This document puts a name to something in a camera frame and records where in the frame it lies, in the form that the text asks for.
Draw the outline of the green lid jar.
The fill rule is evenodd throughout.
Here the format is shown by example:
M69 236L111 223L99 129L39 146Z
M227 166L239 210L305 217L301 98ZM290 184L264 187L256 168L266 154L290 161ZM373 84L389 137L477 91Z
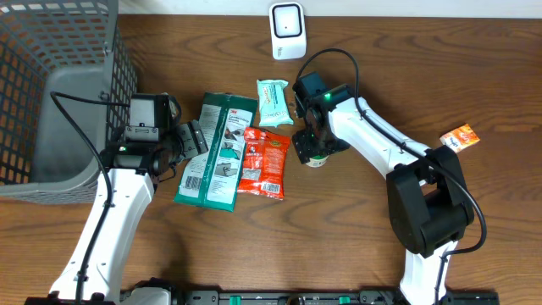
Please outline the green lid jar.
M311 168L320 168L326 164L328 158L328 156L314 156L308 159L308 161L306 162L306 166L309 166Z

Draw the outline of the small orange box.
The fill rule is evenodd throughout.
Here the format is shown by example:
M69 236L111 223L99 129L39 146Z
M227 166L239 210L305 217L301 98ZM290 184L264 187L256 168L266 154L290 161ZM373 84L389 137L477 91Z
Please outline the small orange box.
M477 144L480 139L471 126L465 124L442 135L440 141L454 153L459 153L460 151Z

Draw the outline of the red snack bag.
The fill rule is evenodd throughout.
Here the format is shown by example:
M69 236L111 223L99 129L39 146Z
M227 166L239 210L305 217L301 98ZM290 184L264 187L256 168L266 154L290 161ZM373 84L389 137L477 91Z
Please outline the red snack bag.
M238 193L283 200L285 159L290 138L257 128L247 128L246 150Z

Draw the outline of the green white 3M package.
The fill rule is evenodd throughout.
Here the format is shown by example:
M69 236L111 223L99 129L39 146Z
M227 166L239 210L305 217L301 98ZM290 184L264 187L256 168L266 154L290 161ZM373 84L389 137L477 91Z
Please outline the green white 3M package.
M257 100L207 92L198 120L208 151L185 166L174 202L232 212Z

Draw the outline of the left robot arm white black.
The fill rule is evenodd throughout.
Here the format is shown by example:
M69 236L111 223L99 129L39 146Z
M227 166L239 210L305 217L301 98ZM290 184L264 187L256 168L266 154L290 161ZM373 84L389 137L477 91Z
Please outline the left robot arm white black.
M124 267L141 216L162 175L177 164L206 153L195 120L167 130L128 125L101 153L104 173L77 246L45 297L28 304L173 304L174 288L144 280L123 293Z

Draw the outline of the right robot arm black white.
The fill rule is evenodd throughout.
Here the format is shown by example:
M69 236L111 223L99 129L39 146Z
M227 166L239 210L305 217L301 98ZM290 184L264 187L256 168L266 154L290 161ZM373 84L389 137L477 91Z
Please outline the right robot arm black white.
M301 163L350 147L365 157L385 179L390 224L406 249L401 294L410 304L442 302L449 258L475 215L456 153L405 136L347 85L298 81L293 92L306 125L292 137Z

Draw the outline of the teal wipes pack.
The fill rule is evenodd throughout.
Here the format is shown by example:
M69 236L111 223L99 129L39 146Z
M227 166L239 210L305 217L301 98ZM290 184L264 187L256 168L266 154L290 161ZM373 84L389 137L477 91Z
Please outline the teal wipes pack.
M285 100L284 90L287 86L288 82L286 80L257 81L260 127L294 124Z

